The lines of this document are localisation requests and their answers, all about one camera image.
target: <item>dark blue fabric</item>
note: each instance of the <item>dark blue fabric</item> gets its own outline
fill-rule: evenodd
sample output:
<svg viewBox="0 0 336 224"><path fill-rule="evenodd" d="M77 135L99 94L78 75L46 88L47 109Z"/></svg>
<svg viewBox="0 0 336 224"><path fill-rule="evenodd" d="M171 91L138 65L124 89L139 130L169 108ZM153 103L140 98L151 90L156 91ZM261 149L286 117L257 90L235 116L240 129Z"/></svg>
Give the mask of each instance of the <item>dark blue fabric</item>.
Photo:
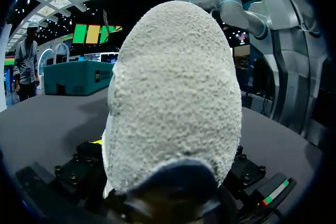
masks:
<svg viewBox="0 0 336 224"><path fill-rule="evenodd" d="M170 188L176 193L205 202L215 195L217 182L212 172L201 162L184 159L160 168L131 191L141 193L157 188Z"/></svg>

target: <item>gray floor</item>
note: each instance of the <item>gray floor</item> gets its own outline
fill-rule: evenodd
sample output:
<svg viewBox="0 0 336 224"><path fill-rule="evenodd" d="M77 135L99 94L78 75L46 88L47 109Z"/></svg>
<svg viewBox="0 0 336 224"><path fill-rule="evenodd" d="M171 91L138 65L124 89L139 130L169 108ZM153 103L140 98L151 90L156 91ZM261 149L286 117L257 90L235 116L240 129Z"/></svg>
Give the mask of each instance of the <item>gray floor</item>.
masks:
<svg viewBox="0 0 336 224"><path fill-rule="evenodd" d="M50 172L72 158L76 146L101 138L107 89L88 97L38 95L0 113L0 147L10 174L38 162ZM297 186L280 206L287 213L312 182L321 151L267 117L243 108L241 144L248 158L267 167L267 177L282 172Z"/></svg>

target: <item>red stripe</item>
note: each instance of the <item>red stripe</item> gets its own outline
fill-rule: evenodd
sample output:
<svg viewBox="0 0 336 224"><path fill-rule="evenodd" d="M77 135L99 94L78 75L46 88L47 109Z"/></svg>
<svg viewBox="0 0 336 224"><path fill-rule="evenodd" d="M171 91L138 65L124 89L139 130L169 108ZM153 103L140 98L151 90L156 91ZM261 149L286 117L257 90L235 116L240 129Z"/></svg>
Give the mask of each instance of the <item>red stripe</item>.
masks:
<svg viewBox="0 0 336 224"><path fill-rule="evenodd" d="M262 202L261 202L261 204L263 205L263 206L267 206L268 204L267 204L267 202L265 201L265 200L263 200Z"/></svg>

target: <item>green screen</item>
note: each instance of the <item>green screen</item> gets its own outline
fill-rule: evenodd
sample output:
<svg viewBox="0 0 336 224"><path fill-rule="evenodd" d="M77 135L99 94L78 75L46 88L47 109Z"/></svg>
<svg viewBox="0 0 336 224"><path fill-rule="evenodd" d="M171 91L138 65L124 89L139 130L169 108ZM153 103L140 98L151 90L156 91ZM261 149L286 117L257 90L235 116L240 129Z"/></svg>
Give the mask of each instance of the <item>green screen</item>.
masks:
<svg viewBox="0 0 336 224"><path fill-rule="evenodd" d="M112 33L112 32L114 32L115 27L114 26L110 26L109 29L110 29L110 33ZM109 34L107 32L106 26L103 26L101 28L100 44L101 43L105 43L107 41L106 39L107 39L108 36L109 36Z"/></svg>
<svg viewBox="0 0 336 224"><path fill-rule="evenodd" d="M84 43L87 25L76 25L72 43Z"/></svg>

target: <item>man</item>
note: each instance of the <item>man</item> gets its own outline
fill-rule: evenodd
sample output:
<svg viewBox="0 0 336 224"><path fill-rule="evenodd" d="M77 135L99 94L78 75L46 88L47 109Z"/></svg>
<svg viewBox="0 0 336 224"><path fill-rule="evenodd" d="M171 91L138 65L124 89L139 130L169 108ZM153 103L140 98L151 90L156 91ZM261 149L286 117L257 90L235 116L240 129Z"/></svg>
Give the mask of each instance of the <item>man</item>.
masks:
<svg viewBox="0 0 336 224"><path fill-rule="evenodd" d="M14 76L20 102L34 97L36 87L40 84L37 73L37 42L34 41L37 32L38 23L31 21L27 29L27 38L18 44L15 51Z"/></svg>

